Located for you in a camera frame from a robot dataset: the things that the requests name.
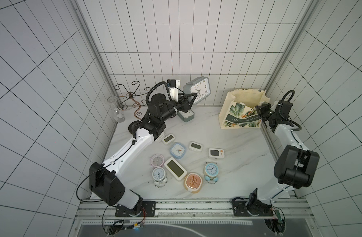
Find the blue twin-bell alarm clock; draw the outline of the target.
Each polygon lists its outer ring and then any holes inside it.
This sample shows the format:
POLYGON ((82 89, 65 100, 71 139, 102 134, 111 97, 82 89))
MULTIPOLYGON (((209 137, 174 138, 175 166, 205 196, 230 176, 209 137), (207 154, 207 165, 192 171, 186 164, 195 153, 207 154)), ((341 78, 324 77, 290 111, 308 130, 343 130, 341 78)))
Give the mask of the blue twin-bell alarm clock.
POLYGON ((215 184, 219 180, 219 168, 216 163, 206 163, 204 167, 204 179, 209 184, 215 184))

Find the white twin-bell alarm clock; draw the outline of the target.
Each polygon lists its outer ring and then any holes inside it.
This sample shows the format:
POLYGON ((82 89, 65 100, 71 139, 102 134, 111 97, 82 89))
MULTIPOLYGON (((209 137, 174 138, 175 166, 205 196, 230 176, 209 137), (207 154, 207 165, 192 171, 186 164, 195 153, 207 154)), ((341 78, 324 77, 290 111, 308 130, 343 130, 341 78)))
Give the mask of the white twin-bell alarm clock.
POLYGON ((153 183, 156 187, 164 187, 168 181, 167 173, 162 167, 157 167, 152 172, 153 183))

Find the large white digital clock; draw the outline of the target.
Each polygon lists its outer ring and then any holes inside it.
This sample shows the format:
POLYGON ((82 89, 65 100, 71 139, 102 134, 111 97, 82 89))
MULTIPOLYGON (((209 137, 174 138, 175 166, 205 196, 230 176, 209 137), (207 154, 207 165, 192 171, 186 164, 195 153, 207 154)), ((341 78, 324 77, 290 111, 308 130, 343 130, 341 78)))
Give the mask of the large white digital clock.
POLYGON ((164 166, 178 181, 182 181, 187 175, 186 169, 173 157, 169 158, 164 166))

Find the copper jewelry stand dark base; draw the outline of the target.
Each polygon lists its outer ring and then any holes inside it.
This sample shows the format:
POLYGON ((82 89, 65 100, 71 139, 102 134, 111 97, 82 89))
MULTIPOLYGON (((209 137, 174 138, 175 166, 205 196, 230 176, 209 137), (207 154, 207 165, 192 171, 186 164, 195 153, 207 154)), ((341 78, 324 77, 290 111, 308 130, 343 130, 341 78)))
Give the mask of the copper jewelry stand dark base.
POLYGON ((124 98, 124 100, 119 103, 119 106, 121 106, 120 110, 125 110, 125 109, 128 108, 128 105, 125 105, 126 102, 128 102, 128 101, 133 102, 132 107, 135 108, 134 117, 136 118, 136 121, 134 121, 134 124, 138 124, 138 123, 142 122, 142 112, 140 110, 141 110, 141 108, 143 106, 146 106, 147 103, 146 103, 145 99, 142 99, 139 102, 135 98, 147 95, 151 88, 150 87, 145 87, 144 92, 138 94, 137 92, 138 92, 138 90, 140 88, 141 82, 140 81, 133 81, 133 82, 131 82, 131 85, 134 86, 134 88, 135 88, 134 91, 129 90, 123 84, 116 84, 114 86, 114 89, 116 91, 120 91, 121 87, 122 87, 126 91, 125 94, 118 96, 119 98, 124 98))

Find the pink round alarm clock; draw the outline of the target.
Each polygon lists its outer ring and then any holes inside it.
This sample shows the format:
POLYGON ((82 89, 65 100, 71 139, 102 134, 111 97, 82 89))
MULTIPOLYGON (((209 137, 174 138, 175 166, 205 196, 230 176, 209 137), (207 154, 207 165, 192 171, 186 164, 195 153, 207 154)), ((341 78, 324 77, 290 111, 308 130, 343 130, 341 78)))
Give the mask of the pink round alarm clock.
POLYGON ((150 165, 153 168, 162 167, 164 165, 165 158, 161 154, 155 154, 151 157, 150 165))

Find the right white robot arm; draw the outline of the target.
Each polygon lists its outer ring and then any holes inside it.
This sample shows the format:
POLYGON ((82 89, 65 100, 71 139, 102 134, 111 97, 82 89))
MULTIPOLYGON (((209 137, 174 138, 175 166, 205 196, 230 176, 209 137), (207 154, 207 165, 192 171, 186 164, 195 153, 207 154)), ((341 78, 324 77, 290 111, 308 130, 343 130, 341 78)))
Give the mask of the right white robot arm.
POLYGON ((284 150, 274 166, 274 178, 263 187, 256 188, 248 198, 232 199, 234 216, 271 216, 277 199, 289 191, 312 184, 320 157, 309 150, 296 134, 302 128, 288 118, 291 108, 292 103, 285 100, 255 107, 261 120, 269 123, 284 150))

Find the floral canvas tote bag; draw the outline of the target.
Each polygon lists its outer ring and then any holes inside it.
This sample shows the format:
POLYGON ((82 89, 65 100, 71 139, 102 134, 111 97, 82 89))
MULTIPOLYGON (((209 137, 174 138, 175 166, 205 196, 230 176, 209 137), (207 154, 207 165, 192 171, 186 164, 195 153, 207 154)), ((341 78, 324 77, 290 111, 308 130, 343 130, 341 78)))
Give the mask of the floral canvas tote bag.
POLYGON ((255 106, 270 102, 265 90, 236 89, 227 93, 218 116, 221 129, 261 128, 261 118, 255 106))

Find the green rectangular alarm clock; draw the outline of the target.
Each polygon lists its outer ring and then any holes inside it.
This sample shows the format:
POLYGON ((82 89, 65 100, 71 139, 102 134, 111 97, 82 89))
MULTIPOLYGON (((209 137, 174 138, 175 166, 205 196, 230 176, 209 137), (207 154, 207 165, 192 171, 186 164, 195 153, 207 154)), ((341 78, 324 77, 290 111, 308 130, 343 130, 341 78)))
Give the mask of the green rectangular alarm clock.
POLYGON ((178 111, 177 115, 183 122, 189 122, 195 117, 195 113, 192 110, 189 110, 186 113, 183 111, 178 111))

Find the blue square alarm clock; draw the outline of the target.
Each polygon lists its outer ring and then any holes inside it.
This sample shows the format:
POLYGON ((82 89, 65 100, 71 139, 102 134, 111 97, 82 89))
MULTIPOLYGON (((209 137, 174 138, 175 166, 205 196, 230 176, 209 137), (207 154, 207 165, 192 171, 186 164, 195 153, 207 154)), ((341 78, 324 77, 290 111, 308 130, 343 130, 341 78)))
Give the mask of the blue square alarm clock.
POLYGON ((172 147, 170 148, 170 153, 175 159, 177 160, 182 159, 186 154, 186 147, 181 143, 177 142, 173 144, 172 147))

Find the large grey-green alarm clock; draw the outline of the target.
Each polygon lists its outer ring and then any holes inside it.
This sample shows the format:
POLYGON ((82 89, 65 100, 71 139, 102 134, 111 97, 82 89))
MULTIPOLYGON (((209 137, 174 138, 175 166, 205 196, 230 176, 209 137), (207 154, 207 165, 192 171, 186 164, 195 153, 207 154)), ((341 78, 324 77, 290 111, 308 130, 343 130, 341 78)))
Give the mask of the large grey-green alarm clock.
POLYGON ((208 77, 201 76, 188 82, 183 86, 183 91, 186 94, 196 93, 197 97, 194 100, 194 105, 200 103, 211 94, 210 81, 208 77))

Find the small white digital clock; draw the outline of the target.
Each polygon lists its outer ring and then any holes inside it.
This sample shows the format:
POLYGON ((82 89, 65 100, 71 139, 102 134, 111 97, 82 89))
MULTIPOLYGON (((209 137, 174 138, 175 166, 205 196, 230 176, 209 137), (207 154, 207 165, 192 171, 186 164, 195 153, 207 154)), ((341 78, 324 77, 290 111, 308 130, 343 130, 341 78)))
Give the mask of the small white digital clock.
POLYGON ((175 139, 176 138, 173 134, 168 134, 162 139, 162 142, 163 142, 163 144, 168 145, 168 144, 173 143, 175 141, 175 139))

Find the clear wine glass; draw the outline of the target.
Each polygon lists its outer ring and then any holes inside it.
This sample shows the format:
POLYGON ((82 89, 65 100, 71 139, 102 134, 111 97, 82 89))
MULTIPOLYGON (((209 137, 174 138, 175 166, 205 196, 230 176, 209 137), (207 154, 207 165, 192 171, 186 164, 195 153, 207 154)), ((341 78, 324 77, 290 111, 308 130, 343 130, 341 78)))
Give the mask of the clear wine glass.
POLYGON ((106 99, 107 104, 110 106, 110 115, 113 119, 115 119, 118 123, 122 123, 125 121, 125 116, 120 112, 117 106, 118 97, 115 95, 111 95, 106 99))

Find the white orange digital timer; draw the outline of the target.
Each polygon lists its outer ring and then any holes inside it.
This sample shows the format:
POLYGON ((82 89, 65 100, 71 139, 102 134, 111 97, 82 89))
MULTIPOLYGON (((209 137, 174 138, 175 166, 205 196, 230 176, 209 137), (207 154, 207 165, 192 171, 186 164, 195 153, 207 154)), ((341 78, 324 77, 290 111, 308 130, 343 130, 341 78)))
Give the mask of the white orange digital timer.
POLYGON ((215 160, 225 158, 224 150, 218 149, 218 148, 209 148, 208 155, 209 155, 209 158, 215 159, 215 160))

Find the orange cream round clock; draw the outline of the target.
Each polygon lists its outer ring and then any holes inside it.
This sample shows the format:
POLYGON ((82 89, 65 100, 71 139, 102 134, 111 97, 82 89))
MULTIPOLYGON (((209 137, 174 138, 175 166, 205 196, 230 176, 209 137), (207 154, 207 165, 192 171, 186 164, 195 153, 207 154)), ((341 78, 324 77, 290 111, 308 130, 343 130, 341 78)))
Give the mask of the orange cream round clock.
POLYGON ((198 193, 203 184, 202 178, 199 174, 190 172, 184 180, 184 188, 190 193, 198 193))

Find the aluminium mounting rail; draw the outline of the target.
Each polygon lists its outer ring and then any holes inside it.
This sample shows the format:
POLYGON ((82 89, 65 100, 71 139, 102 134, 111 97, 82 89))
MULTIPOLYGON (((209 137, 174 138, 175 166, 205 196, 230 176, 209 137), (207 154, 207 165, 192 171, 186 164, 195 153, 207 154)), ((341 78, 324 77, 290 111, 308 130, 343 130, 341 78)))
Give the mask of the aluminium mounting rail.
POLYGON ((275 202, 270 211, 258 216, 248 213, 244 199, 158 199, 143 201, 139 214, 122 206, 107 206, 102 202, 82 203, 76 212, 78 219, 113 220, 212 220, 212 219, 286 219, 312 218, 313 213, 304 199, 283 198, 275 202))

